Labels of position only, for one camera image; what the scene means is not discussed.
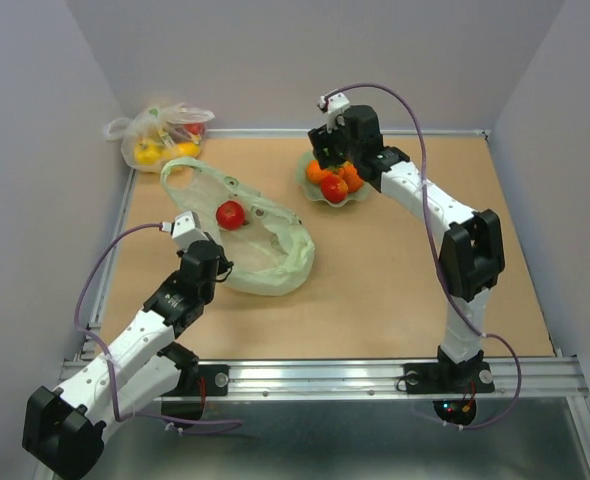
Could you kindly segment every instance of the metal floor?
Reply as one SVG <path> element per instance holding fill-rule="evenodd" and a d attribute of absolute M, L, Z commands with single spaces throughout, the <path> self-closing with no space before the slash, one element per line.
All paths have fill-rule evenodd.
<path fill-rule="evenodd" d="M 477 419 L 507 401 L 481 399 Z M 239 433 L 179 437 L 136 419 L 107 445 L 87 480 L 582 480 L 590 479 L 565 398 L 528 398 L 509 417 L 459 432 L 427 420 L 428 401 L 211 404 Z"/>

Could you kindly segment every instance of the orange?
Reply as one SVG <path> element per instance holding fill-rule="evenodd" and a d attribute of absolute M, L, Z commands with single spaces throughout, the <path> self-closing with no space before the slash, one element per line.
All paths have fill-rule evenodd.
<path fill-rule="evenodd" d="M 348 193 L 354 193 L 364 186 L 364 180 L 358 175 L 344 175 L 344 182 L 348 186 Z"/>
<path fill-rule="evenodd" d="M 317 160 L 312 160 L 306 167 L 306 178 L 314 185 L 319 185 L 322 180 L 332 174 L 333 172 L 329 170 L 322 170 Z"/>
<path fill-rule="evenodd" d="M 352 163 L 346 162 L 343 169 L 344 174 L 342 175 L 342 178 L 348 186 L 348 193 L 356 192 L 364 186 L 364 180 L 360 178 L 359 174 L 357 173 L 357 169 Z"/>

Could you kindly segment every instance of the wire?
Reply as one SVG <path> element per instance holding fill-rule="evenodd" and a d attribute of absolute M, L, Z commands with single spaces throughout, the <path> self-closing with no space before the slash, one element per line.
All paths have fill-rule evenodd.
<path fill-rule="evenodd" d="M 462 397 L 462 399 L 459 401 L 459 403 L 464 403 L 466 401 L 466 396 L 468 395 L 468 384 L 466 384 L 464 386 L 464 396 Z"/>
<path fill-rule="evenodd" d="M 206 381 L 204 377 L 199 377 L 199 397 L 202 411 L 204 411 L 204 407 L 206 406 Z"/>
<path fill-rule="evenodd" d="M 417 117 L 415 116 L 415 112 L 413 111 L 411 106 L 406 102 L 406 100 L 404 100 L 399 94 L 397 94 L 395 91 L 391 90 L 390 88 L 388 88 L 384 85 L 380 85 L 379 83 L 370 83 L 370 82 L 353 83 L 351 85 L 346 85 L 345 87 L 341 87 L 336 90 L 333 90 L 332 92 L 326 94 L 324 98 L 328 102 L 328 99 L 330 97 L 332 97 L 333 95 L 337 95 L 338 93 L 343 93 L 348 90 L 354 90 L 356 88 L 375 88 L 377 90 L 382 90 L 382 91 L 388 93 L 389 95 L 392 95 L 393 97 L 395 97 L 397 99 L 397 101 L 399 101 L 404 106 L 404 108 L 406 109 L 406 111 L 410 115 L 411 119 L 413 120 L 413 125 L 415 126 L 415 130 L 417 132 L 417 138 L 419 140 L 419 145 L 420 145 L 420 148 L 422 151 L 422 165 L 421 165 L 421 169 L 420 169 L 420 176 L 421 176 L 421 180 L 422 180 L 422 212 L 424 214 L 424 226 L 426 228 L 426 235 L 428 237 L 428 245 L 430 246 L 431 256 L 433 257 L 433 263 L 435 264 L 435 271 L 437 273 L 437 279 L 439 280 L 439 284 L 442 287 L 442 291 L 444 292 L 444 295 L 446 296 L 446 300 L 448 300 L 448 303 L 451 305 L 451 307 L 453 307 L 453 310 L 455 311 L 455 313 L 457 313 L 457 315 L 462 319 L 462 321 L 466 324 L 466 326 L 478 337 L 494 338 L 495 340 L 498 340 L 499 342 L 504 344 L 506 349 L 510 352 L 511 356 L 513 357 L 513 360 L 515 361 L 515 369 L 517 370 L 517 385 L 515 387 L 515 394 L 514 394 L 513 398 L 511 399 L 511 402 L 509 403 L 508 407 L 506 407 L 506 410 L 504 410 L 502 413 L 498 414 L 497 416 L 491 418 L 490 420 L 487 420 L 486 422 L 482 422 L 477 425 L 467 425 L 467 426 L 458 425 L 458 427 L 466 429 L 466 430 L 476 430 L 476 429 L 480 429 L 483 427 L 493 425 L 494 423 L 496 423 L 499 420 L 501 420 L 502 418 L 504 418 L 515 407 L 515 404 L 517 403 L 517 400 L 519 399 L 519 394 L 522 390 L 522 368 L 521 368 L 517 353 L 515 353 L 515 350 L 513 349 L 513 347 L 500 335 L 498 335 L 496 333 L 484 333 L 480 329 L 478 329 L 475 325 L 473 325 L 471 323 L 471 321 L 466 317 L 466 314 L 462 311 L 462 309 L 459 307 L 459 305 L 457 305 L 453 296 L 448 291 L 448 284 L 446 283 L 446 277 L 445 277 L 444 271 L 442 270 L 442 267 L 439 263 L 439 255 L 437 253 L 435 239 L 433 238 L 433 228 L 431 226 L 430 212 L 428 209 L 428 181 L 427 181 L 427 177 L 426 177 L 426 166 L 427 166 L 428 162 L 427 162 L 427 155 L 426 155 L 426 143 L 424 142 L 424 135 L 422 134 L 422 129 L 419 126 L 419 121 L 417 120 Z"/>
<path fill-rule="evenodd" d="M 233 262 L 229 262 L 228 272 L 226 272 L 226 274 L 224 275 L 224 278 L 220 278 L 218 280 L 215 280 L 215 283 L 224 283 L 226 280 L 228 280 L 228 277 L 230 276 L 231 273 L 233 273 Z"/>
<path fill-rule="evenodd" d="M 473 388 L 473 393 L 471 395 L 471 399 L 466 404 L 467 409 L 471 408 L 471 406 L 473 405 L 473 402 L 475 401 L 475 395 L 477 394 L 477 392 L 475 391 L 475 382 L 472 380 L 471 380 L 471 387 Z"/>
<path fill-rule="evenodd" d="M 86 296 L 86 293 L 88 292 L 88 288 L 90 287 L 91 282 L 93 281 L 93 278 L 97 274 L 99 267 L 102 265 L 102 263 L 104 262 L 106 257 L 108 257 L 109 253 L 117 246 L 117 244 L 120 242 L 120 240 L 122 240 L 124 237 L 130 235 L 131 233 L 135 233 L 140 230 L 145 230 L 147 228 L 157 228 L 158 230 L 161 230 L 162 224 L 161 223 L 144 223 L 142 225 L 138 225 L 136 227 L 129 228 L 128 230 L 124 230 L 117 237 L 115 237 L 115 239 L 111 243 L 109 243 L 108 247 L 106 247 L 106 249 L 102 252 L 102 254 L 99 256 L 99 258 L 95 262 L 95 265 L 93 265 L 93 268 L 91 269 L 91 273 L 88 275 L 88 278 L 86 279 L 86 282 L 84 283 L 84 286 L 82 287 L 82 290 L 79 294 L 79 297 L 77 299 L 77 303 L 75 305 L 75 313 L 73 314 L 73 323 L 75 325 L 75 329 L 78 332 L 83 333 L 87 337 L 95 340 L 97 345 L 99 345 L 99 348 L 104 353 L 104 356 L 106 357 L 106 367 L 108 369 L 108 379 L 109 379 L 109 388 L 110 388 L 110 392 L 111 392 L 111 402 L 112 402 L 112 406 L 113 406 L 113 416 L 115 417 L 115 420 L 117 422 L 124 422 L 124 421 L 128 420 L 129 418 L 132 418 L 134 416 L 138 416 L 138 417 L 146 417 L 146 418 L 155 418 L 155 419 L 159 419 L 159 420 L 164 420 L 166 422 L 178 423 L 178 424 L 184 424 L 184 425 L 213 425 L 213 426 L 228 425 L 228 427 L 221 428 L 218 430 L 209 430 L 206 432 L 188 432 L 188 434 L 190 434 L 190 435 L 210 435 L 210 434 L 224 433 L 224 432 L 228 432 L 230 430 L 234 430 L 236 428 L 239 428 L 243 424 L 240 420 L 186 420 L 186 419 L 182 419 L 182 418 L 175 418 L 175 417 L 169 417 L 166 415 L 158 415 L 158 414 L 144 413 L 144 412 L 131 412 L 131 413 L 123 415 L 119 411 L 119 399 L 118 399 L 118 393 L 117 393 L 117 376 L 115 374 L 115 365 L 113 365 L 113 362 L 112 362 L 110 349 L 109 349 L 108 345 L 106 344 L 106 342 L 104 342 L 100 338 L 99 335 L 88 330 L 86 327 L 84 327 L 82 325 L 81 320 L 80 320 L 80 312 L 82 309 L 82 303 L 84 302 L 84 297 Z"/>
<path fill-rule="evenodd" d="M 407 375 L 401 376 L 397 379 L 397 382 L 395 382 L 395 390 L 397 390 L 398 392 L 406 392 L 406 390 L 403 390 L 400 385 L 403 381 L 405 381 L 408 378 Z"/>

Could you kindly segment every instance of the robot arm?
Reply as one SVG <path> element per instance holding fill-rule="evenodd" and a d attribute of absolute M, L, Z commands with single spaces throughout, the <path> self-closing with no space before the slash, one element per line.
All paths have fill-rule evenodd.
<path fill-rule="evenodd" d="M 121 420 L 197 377 L 197 356 L 175 339 L 202 315 L 217 277 L 232 263 L 199 228 L 193 212 L 163 230 L 179 246 L 180 267 L 110 344 L 110 358 L 97 356 L 52 391 L 40 387 L 28 400 L 22 446 L 65 480 L 88 473 L 121 425 L 113 411 L 108 362 L 115 370 Z"/>
<path fill-rule="evenodd" d="M 422 178 L 408 155 L 384 145 L 375 111 L 351 106 L 346 96 L 322 97 L 318 107 L 328 115 L 326 125 L 309 131 L 315 158 L 322 168 L 350 160 L 360 177 L 393 198 L 421 221 Z M 489 289 L 504 269 L 499 218 L 491 210 L 476 212 L 428 182 L 428 208 L 433 235 L 441 243 L 440 264 L 449 293 L 468 320 L 482 329 Z M 483 358 L 480 338 L 448 305 L 446 333 L 438 349 L 441 374 L 435 389 L 455 390 L 470 381 Z"/>

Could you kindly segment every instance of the screw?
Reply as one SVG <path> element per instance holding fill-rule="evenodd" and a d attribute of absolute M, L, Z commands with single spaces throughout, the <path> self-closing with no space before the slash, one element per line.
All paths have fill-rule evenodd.
<path fill-rule="evenodd" d="M 482 383 L 489 385 L 493 383 L 493 374 L 490 372 L 490 370 L 482 370 L 479 372 L 479 379 L 482 381 Z"/>
<path fill-rule="evenodd" d="M 228 385 L 228 375 L 221 372 L 215 375 L 215 385 L 217 385 L 219 388 Z"/>
<path fill-rule="evenodd" d="M 406 375 L 406 383 L 408 383 L 409 385 L 415 386 L 419 383 L 419 380 L 417 379 L 417 372 L 414 372 L 413 370 L 409 371 Z"/>

